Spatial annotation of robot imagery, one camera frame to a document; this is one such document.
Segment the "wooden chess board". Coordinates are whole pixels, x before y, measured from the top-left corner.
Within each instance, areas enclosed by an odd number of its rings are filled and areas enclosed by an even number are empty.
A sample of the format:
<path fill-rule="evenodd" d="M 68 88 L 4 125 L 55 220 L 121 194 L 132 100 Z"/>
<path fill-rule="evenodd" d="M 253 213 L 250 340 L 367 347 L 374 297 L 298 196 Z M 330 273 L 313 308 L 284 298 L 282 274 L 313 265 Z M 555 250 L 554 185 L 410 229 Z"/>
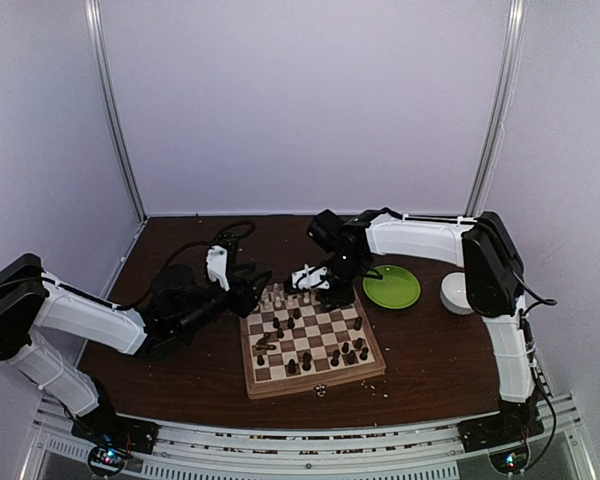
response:
<path fill-rule="evenodd" d="M 358 298 L 346 306 L 326 311 L 316 297 L 311 305 L 294 310 L 261 312 L 258 306 L 240 320 L 242 362 L 247 395 L 250 399 L 286 396 L 310 390 L 365 381 L 383 375 L 386 362 L 373 327 Z M 253 346 L 264 332 L 275 350 L 256 351 Z M 359 359 L 367 347 L 366 361 Z M 340 364 L 330 364 L 334 350 L 340 351 Z M 302 356 L 309 351 L 313 368 L 303 371 Z M 355 351 L 357 363 L 347 365 L 345 357 Z"/>

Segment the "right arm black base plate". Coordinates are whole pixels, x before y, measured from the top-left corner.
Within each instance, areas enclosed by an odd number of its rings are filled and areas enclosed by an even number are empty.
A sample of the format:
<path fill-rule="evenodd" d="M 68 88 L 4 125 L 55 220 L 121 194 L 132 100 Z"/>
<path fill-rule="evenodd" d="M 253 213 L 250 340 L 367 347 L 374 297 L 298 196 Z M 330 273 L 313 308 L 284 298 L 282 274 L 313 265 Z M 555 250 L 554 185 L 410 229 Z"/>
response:
<path fill-rule="evenodd" d="M 464 420 L 457 428 L 466 453 L 521 442 L 526 434 L 535 436 L 545 431 L 541 420 L 523 425 L 518 419 L 502 414 Z"/>

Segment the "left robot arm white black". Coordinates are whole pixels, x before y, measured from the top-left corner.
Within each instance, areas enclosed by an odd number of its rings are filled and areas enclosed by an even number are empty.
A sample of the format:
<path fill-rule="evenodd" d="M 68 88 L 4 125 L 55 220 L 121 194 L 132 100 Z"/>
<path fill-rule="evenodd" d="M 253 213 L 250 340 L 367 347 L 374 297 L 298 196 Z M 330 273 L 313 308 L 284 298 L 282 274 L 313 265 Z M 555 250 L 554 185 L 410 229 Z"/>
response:
<path fill-rule="evenodd" d="M 225 249 L 213 247 L 206 257 L 207 285 L 196 283 L 190 267 L 169 265 L 152 280 L 142 299 L 146 306 L 137 308 L 68 285 L 46 272 L 38 256 L 24 254 L 0 271 L 0 361 L 55 396 L 101 443 L 113 444 L 123 436 L 124 424 L 106 389 L 68 365 L 41 328 L 155 361 L 190 344 L 226 310 L 247 317 L 271 276 L 253 263 L 233 265 Z"/>

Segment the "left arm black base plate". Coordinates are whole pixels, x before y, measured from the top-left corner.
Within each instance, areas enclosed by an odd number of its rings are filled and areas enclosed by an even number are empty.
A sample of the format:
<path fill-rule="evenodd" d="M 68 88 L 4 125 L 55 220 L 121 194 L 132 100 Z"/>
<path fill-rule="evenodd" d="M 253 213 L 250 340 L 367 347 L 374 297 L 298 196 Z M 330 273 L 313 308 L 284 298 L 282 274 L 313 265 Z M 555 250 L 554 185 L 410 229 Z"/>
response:
<path fill-rule="evenodd" d="M 128 417 L 111 419 L 77 418 L 71 434 L 100 446 L 132 453 L 151 454 L 159 433 L 159 425 Z"/>

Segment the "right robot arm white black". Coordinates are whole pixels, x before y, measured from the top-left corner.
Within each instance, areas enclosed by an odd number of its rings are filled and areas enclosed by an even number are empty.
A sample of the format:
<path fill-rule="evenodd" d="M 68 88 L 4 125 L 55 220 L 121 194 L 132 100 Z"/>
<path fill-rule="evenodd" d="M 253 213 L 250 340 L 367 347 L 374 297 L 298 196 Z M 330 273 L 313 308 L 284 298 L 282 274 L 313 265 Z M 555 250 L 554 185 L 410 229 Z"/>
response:
<path fill-rule="evenodd" d="M 352 303 L 354 279 L 365 275 L 377 256 L 417 257 L 462 268 L 469 306 L 482 317 L 496 358 L 500 412 L 493 433 L 510 442 L 530 426 L 539 397 L 525 299 L 531 290 L 498 214 L 410 216 L 384 207 L 345 219 L 324 210 L 312 219 L 307 234 L 329 257 L 293 273 L 291 286 L 320 291 L 326 307 Z"/>

